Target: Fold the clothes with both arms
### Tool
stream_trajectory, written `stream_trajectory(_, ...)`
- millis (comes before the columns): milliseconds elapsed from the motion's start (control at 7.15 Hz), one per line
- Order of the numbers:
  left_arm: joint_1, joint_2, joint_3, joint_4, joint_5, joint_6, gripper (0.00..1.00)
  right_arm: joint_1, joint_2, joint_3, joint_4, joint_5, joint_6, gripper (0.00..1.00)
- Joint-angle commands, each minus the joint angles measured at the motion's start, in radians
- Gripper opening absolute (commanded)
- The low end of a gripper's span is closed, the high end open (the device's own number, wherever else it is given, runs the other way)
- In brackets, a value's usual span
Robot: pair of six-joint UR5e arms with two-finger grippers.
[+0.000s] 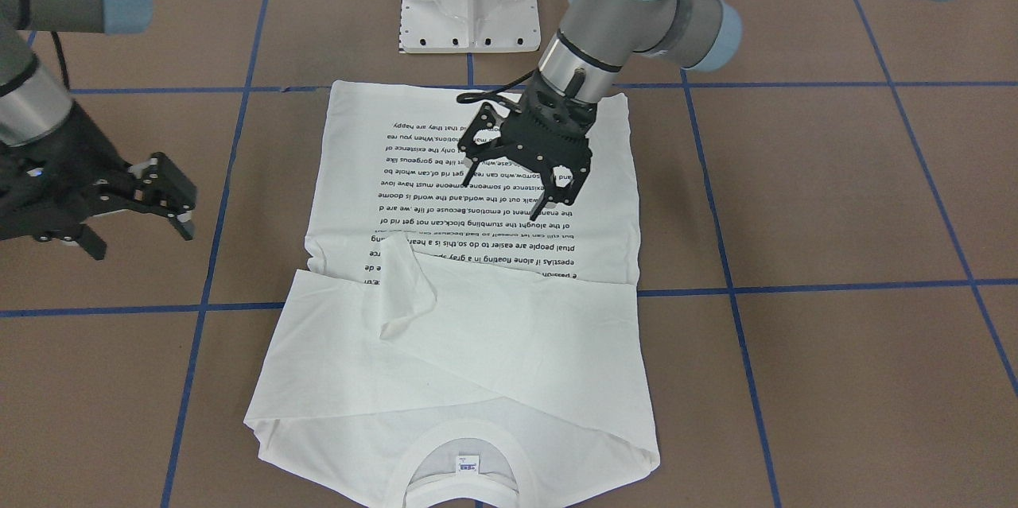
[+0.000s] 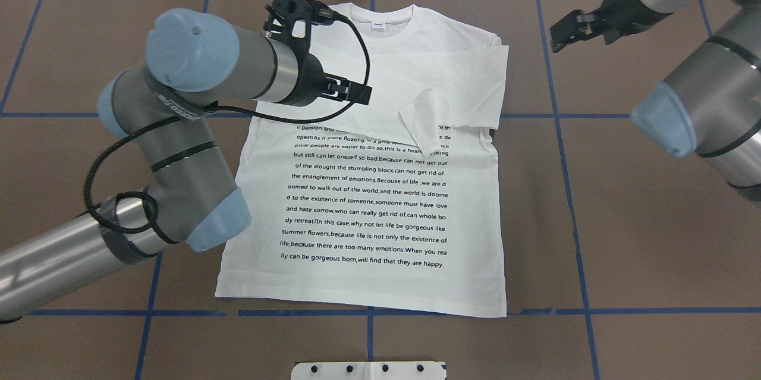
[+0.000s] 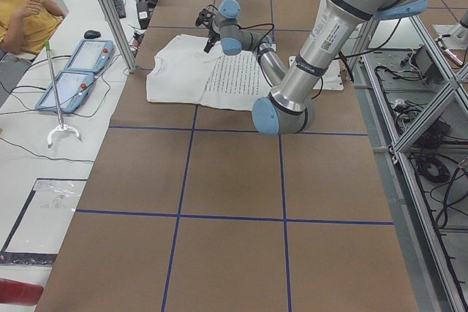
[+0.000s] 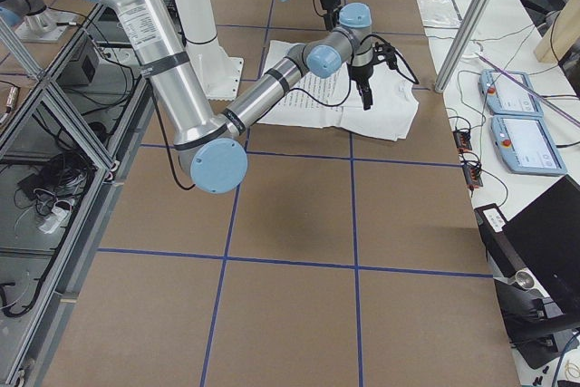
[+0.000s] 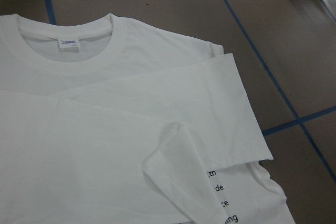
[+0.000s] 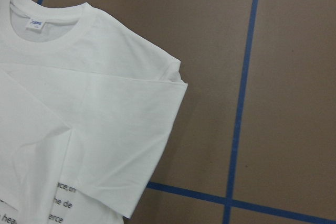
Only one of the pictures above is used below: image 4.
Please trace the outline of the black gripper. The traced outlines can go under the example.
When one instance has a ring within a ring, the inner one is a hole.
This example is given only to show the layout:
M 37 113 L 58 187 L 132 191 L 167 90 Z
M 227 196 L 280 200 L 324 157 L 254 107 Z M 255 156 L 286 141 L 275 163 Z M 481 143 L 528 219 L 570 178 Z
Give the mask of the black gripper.
M 333 30 L 339 11 L 342 8 L 341 0 L 320 0 L 321 7 L 324 10 L 323 19 L 326 30 Z
M 362 97 L 362 105 L 365 111 L 368 111 L 373 104 L 372 90 L 369 86 L 369 80 L 373 75 L 373 64 L 366 63 L 363 65 L 350 65 L 350 80 L 356 83 L 359 95 Z

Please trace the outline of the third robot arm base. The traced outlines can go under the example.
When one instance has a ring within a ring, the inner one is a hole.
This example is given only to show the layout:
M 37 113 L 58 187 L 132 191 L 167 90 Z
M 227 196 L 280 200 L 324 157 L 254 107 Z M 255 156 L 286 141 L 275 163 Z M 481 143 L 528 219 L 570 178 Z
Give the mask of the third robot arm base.
M 44 0 L 1 0 L 1 17 L 28 43 L 55 43 L 77 14 L 49 8 Z

